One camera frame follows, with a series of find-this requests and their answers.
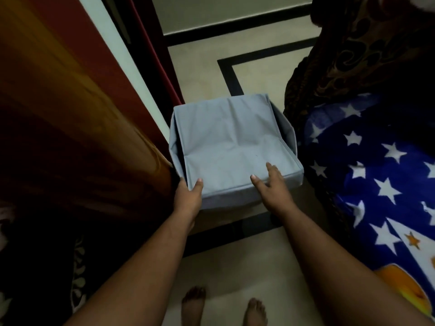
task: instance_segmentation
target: fabric storage box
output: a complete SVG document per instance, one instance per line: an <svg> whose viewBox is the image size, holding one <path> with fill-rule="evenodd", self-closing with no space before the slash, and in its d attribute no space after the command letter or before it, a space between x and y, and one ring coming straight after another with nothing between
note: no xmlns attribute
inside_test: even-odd
<svg viewBox="0 0 435 326"><path fill-rule="evenodd" d="M302 184L296 136L268 95L218 98L174 108L169 149L179 176L192 190L204 180L202 209L259 201L251 174L268 179L276 165L289 189Z"/></svg>

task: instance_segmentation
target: floor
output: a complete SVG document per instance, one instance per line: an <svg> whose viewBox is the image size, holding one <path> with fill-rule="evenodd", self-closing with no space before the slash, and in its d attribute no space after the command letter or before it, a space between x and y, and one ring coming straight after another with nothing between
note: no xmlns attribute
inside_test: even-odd
<svg viewBox="0 0 435 326"><path fill-rule="evenodd" d="M283 110L287 81L319 34L306 16L172 46L169 51L187 103L231 96L238 89L268 93ZM236 78L225 74L231 69ZM328 230L313 188L305 181L292 194L299 207ZM205 326L241 325L251 297L264 302L269 325L323 325L283 228L262 204L201 212L185 256L164 326L181 324L181 299L193 285L207 288Z"/></svg>

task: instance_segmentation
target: person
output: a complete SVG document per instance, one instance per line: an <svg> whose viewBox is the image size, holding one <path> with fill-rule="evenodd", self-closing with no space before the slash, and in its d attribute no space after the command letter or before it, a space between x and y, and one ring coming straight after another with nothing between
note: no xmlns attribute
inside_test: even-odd
<svg viewBox="0 0 435 326"><path fill-rule="evenodd" d="M267 163L266 167L268 185L255 175L251 181L266 208L281 220L326 324L433 326L299 210L276 166ZM201 207L202 188L201 179L192 191L181 179L174 212L65 325L161 325L188 233ZM183 326L200 325L205 296L200 287L186 294ZM266 324L264 305L257 299L250 300L244 326Z"/></svg>

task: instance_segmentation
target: person's left hand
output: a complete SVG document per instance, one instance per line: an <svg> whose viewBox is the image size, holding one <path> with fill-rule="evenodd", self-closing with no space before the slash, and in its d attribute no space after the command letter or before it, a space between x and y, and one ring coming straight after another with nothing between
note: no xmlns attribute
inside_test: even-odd
<svg viewBox="0 0 435 326"><path fill-rule="evenodd" d="M203 187L204 183L202 179L198 179L193 190L189 191L186 181L184 178L181 178L177 191L175 191L174 214L184 218L189 224L191 223L192 226L201 208L201 193Z"/></svg>

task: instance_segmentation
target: blue blanket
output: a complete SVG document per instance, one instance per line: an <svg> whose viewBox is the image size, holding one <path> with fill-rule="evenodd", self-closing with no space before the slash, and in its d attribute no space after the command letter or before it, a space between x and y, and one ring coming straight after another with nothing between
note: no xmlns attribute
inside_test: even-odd
<svg viewBox="0 0 435 326"><path fill-rule="evenodd" d="M321 180L348 216L361 261L433 318L435 158L424 144L425 129L420 140L402 130L413 116L422 120L417 108L400 109L406 110L400 120L386 117L394 106L371 94L320 105L307 120L301 148L306 173Z"/></svg>

